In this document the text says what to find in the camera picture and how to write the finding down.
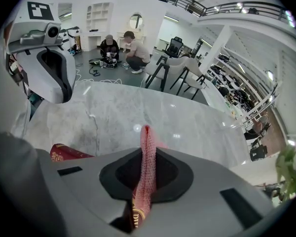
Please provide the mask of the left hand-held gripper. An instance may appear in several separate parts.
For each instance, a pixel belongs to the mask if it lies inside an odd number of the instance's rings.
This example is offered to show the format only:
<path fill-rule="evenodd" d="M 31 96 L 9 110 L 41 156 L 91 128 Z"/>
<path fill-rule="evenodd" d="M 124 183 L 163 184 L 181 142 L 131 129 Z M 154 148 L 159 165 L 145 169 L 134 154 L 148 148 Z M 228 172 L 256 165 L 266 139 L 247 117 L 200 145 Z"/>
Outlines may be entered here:
<path fill-rule="evenodd" d="M 16 55 L 29 88 L 51 103 L 70 101 L 76 79 L 75 61 L 62 48 L 25 51 L 61 45 L 61 22 L 49 4 L 25 1 L 11 23 L 6 52 Z"/>

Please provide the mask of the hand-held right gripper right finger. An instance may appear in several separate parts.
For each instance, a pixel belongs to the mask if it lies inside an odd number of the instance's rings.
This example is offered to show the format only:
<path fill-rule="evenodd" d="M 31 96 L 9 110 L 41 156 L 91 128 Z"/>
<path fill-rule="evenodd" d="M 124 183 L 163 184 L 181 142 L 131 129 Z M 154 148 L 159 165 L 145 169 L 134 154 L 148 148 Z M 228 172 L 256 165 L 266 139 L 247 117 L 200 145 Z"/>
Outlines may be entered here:
<path fill-rule="evenodd" d="M 244 231 L 221 193 L 236 191 L 250 207 L 246 215 L 266 217 L 274 209 L 271 200 L 228 168 L 203 158 L 165 149 L 185 162 L 194 174 L 190 188 L 176 201 L 157 203 L 137 229 L 139 237 L 230 237 Z"/>

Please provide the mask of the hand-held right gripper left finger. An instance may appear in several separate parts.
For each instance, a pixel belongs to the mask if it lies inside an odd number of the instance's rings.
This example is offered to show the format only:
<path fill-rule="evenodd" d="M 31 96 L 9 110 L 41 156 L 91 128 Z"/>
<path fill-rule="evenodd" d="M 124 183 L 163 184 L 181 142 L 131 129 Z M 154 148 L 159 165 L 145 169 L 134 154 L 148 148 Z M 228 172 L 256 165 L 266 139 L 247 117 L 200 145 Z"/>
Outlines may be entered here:
<path fill-rule="evenodd" d="M 53 237 L 141 237 L 141 230 L 126 233 L 111 225 L 123 217 L 126 201 L 110 197 L 100 183 L 101 169 L 137 148 L 63 162 L 52 162 L 49 154 L 38 150 L 40 168 L 48 191 L 59 212 L 52 221 Z"/>

